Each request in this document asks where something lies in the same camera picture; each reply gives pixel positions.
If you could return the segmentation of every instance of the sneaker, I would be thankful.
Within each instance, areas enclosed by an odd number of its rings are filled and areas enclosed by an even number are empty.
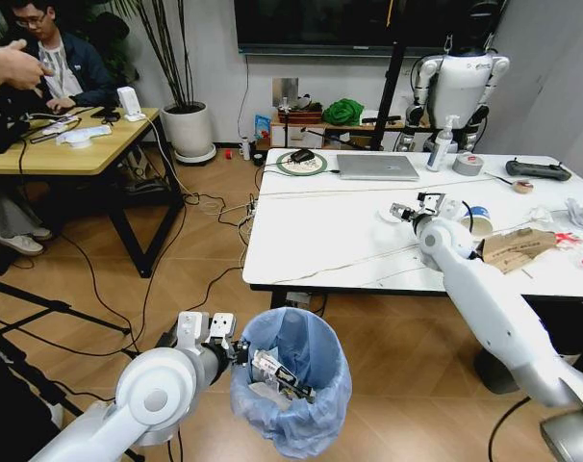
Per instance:
[[[36,243],[28,236],[14,236],[9,239],[0,237],[0,244],[11,247],[16,252],[29,257],[43,253],[43,245]]]
[[[31,236],[33,237],[33,239],[35,239],[36,241],[49,241],[50,239],[52,239],[52,231],[50,231],[49,229],[46,228],[35,228],[33,230],[33,232],[31,233]]]

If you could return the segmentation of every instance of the blue trash bag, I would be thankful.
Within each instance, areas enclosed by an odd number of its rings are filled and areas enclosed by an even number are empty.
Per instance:
[[[232,370],[232,411],[243,417],[284,456],[304,459],[324,452],[339,436],[351,398],[351,376],[334,330],[320,317],[295,308],[279,308],[254,318],[242,332],[256,350],[278,347],[279,362],[300,382],[316,389],[316,399],[294,399],[281,411],[254,393],[251,367]]]

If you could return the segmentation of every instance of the white plant pot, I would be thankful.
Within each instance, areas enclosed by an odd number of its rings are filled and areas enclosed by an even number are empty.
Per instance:
[[[174,114],[170,110],[175,105],[167,106],[163,110],[165,132],[176,151],[176,160],[181,164],[203,163],[216,155],[208,106],[198,102],[195,104],[202,107],[201,111]]]

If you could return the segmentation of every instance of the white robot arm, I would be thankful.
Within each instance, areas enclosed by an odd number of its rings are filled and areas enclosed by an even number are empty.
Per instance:
[[[246,364],[248,345],[231,338],[229,313],[183,312],[176,348],[155,348],[132,361],[114,404],[96,402],[31,459],[37,462],[113,462],[129,447],[165,443],[193,412],[199,395],[230,363]]]
[[[425,263],[444,274],[444,287],[482,346],[512,373],[520,388],[549,407],[583,408],[583,373],[555,351],[542,322],[496,268],[474,258],[471,234],[460,223],[394,204],[412,221]],[[559,461],[583,462],[583,410],[542,423]]]

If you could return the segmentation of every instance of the white table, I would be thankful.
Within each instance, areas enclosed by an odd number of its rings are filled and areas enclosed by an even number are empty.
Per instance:
[[[267,164],[292,150],[272,149]],[[316,151],[337,169],[337,154],[358,151]],[[534,179],[528,195],[484,172],[510,178],[505,163],[514,156],[483,155],[486,165],[479,176],[466,177],[451,169],[448,156],[440,172],[424,167],[427,154],[410,153],[418,182],[342,180],[325,172],[312,177],[286,177],[266,167],[257,215],[251,233],[243,279],[254,290],[273,292],[273,305],[285,301],[286,292],[367,292],[384,295],[443,295],[443,277],[420,260],[410,223],[392,224],[379,209],[393,202],[417,207],[418,193],[447,193],[470,206],[486,207],[495,232],[533,226],[573,232],[565,200],[583,200],[583,179],[567,182]],[[526,163],[557,163],[548,157],[523,156]],[[552,213],[549,226],[532,221],[529,213],[543,207]],[[507,275],[521,294],[536,298],[583,300],[583,267],[568,252],[549,250],[524,270]]]

